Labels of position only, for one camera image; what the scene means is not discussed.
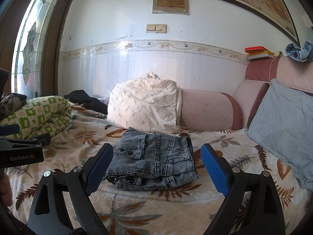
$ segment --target switch panel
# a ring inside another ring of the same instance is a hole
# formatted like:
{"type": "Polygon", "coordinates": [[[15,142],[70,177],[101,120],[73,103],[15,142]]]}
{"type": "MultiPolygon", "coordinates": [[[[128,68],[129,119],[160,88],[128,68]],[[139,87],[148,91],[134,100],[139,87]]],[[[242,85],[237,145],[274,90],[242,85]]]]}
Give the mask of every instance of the switch panel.
{"type": "Polygon", "coordinates": [[[166,33],[167,25],[155,25],[155,24],[148,24],[146,27],[146,33],[166,33]]]}
{"type": "Polygon", "coordinates": [[[147,29],[146,31],[147,32],[150,32],[150,31],[155,31],[156,30],[156,25],[147,25],[147,29]]]}
{"type": "Polygon", "coordinates": [[[167,25],[156,25],[156,33],[166,33],[167,25]]]}

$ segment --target jeans pocket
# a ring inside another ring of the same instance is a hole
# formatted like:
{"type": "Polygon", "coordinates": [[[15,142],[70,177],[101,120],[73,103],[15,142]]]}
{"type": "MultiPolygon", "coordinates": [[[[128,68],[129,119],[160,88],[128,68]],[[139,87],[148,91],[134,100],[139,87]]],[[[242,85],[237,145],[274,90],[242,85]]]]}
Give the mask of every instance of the jeans pocket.
{"type": "Polygon", "coordinates": [[[192,160],[192,144],[188,137],[173,136],[167,149],[167,163],[177,163],[184,160],[192,160]]]}
{"type": "Polygon", "coordinates": [[[128,156],[132,159],[143,159],[145,150],[146,135],[135,135],[127,138],[122,138],[119,142],[116,155],[128,156]]]}

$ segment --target red book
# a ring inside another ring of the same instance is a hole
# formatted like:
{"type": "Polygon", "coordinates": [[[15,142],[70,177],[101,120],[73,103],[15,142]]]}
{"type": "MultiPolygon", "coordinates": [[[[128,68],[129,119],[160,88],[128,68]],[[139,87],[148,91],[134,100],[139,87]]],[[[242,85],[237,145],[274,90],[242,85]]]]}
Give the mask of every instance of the red book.
{"type": "Polygon", "coordinates": [[[267,51],[267,49],[264,48],[263,46],[245,48],[245,52],[249,54],[255,53],[255,52],[261,52],[261,51],[267,51]]]}

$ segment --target door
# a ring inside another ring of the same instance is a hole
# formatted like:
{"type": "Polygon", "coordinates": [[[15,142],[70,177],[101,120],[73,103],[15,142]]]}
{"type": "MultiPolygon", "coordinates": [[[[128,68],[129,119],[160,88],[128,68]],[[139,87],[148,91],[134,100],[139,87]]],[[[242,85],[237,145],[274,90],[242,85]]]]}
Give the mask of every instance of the door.
{"type": "Polygon", "coordinates": [[[25,1],[14,0],[5,15],[7,21],[18,18],[16,9],[21,8],[19,24],[8,27],[15,41],[6,45],[3,41],[0,62],[11,61],[11,92],[28,99],[56,95],[60,38],[72,0],[25,1]]]}

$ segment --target green patterned blanket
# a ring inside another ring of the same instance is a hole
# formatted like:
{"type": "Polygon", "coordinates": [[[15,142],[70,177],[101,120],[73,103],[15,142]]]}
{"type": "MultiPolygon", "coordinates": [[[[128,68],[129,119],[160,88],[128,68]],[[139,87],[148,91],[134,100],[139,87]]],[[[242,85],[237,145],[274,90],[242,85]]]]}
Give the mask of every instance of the green patterned blanket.
{"type": "Polygon", "coordinates": [[[0,121],[0,125],[19,124],[20,131],[7,138],[25,139],[42,133],[51,137],[66,128],[71,118],[70,103],[60,96],[31,99],[25,106],[0,121]]]}

